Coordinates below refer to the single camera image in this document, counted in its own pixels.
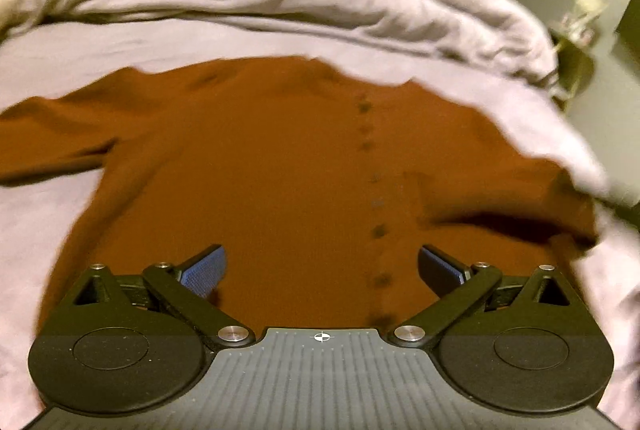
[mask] metal screw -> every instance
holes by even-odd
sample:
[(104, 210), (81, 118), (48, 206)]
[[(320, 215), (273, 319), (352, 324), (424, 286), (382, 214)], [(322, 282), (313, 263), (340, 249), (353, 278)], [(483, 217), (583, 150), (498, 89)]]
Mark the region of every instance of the metal screw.
[(249, 331), (244, 327), (229, 325), (218, 331), (218, 337), (226, 342), (241, 342), (249, 337)]
[(403, 325), (398, 327), (394, 334), (396, 338), (404, 342), (417, 342), (426, 336), (424, 329), (415, 325)]

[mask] brown shirt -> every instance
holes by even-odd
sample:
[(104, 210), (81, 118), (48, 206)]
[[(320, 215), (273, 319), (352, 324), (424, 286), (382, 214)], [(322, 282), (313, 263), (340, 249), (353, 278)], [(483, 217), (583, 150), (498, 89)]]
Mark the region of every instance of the brown shirt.
[(218, 243), (219, 305), (258, 333), (388, 326), (434, 299), (423, 244), (528, 275), (551, 236), (594, 239), (589, 198), (478, 111), (301, 57), (123, 69), (0, 115), (0, 182), (100, 166), (41, 321), (91, 263), (135, 274)]

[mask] gray ribbed plate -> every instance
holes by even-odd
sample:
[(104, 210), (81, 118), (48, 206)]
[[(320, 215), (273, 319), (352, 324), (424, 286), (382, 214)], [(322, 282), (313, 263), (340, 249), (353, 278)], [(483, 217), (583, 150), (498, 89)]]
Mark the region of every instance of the gray ribbed plate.
[(421, 350), (375, 330), (270, 329), (224, 350), (194, 388), (145, 413), (95, 418), (52, 409), (32, 430), (611, 430), (599, 412), (529, 418), (461, 396)]

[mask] folded sleeve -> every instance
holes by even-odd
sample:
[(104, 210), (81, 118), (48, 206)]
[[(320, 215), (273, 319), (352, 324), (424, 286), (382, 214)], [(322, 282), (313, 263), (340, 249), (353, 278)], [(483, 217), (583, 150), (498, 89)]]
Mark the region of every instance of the folded sleeve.
[(0, 114), (0, 184), (99, 168), (120, 140), (198, 83), (215, 80), (224, 60), (162, 74), (125, 68), (62, 98), (29, 98)]

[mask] triangular cutout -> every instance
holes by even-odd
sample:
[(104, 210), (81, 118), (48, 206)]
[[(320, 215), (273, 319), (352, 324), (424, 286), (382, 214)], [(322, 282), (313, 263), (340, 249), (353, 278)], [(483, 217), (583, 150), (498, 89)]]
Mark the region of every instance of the triangular cutout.
[(558, 282), (556, 282), (553, 278), (545, 279), (545, 283), (542, 289), (542, 295), (540, 295), (540, 300), (538, 300), (541, 304), (552, 304), (552, 305), (569, 305), (569, 301), (560, 289)]
[(100, 277), (94, 276), (87, 282), (82, 292), (76, 297), (75, 305), (88, 305), (105, 302), (109, 299)]

